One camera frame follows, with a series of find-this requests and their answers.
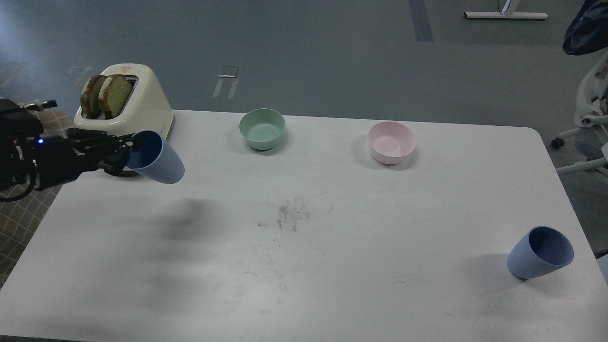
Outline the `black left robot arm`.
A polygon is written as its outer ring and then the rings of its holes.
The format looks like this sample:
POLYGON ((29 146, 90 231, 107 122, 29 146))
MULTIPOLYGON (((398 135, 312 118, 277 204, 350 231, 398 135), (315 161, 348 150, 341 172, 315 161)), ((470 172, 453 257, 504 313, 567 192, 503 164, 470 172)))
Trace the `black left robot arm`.
POLYGON ((33 113, 56 106, 55 100, 25 104, 0 100, 1 190, 26 186, 18 195, 2 197, 3 203, 23 199, 33 190, 73 182, 89 171, 102 169, 123 177, 131 153, 143 145, 143 138, 133 133, 117 136, 78 128, 68 129, 65 138, 44 137, 43 124, 33 113))

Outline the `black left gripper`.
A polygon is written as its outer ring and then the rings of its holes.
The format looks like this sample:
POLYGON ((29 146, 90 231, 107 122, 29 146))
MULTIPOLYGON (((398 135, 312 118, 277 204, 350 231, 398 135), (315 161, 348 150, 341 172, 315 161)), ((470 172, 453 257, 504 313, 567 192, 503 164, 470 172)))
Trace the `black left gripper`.
POLYGON ((116 137, 105 133, 70 133, 67 138, 47 136, 29 143, 36 170, 37 191, 75 181, 82 173, 102 169, 114 177, 138 177, 125 171, 131 153, 143 146, 143 138, 116 137))

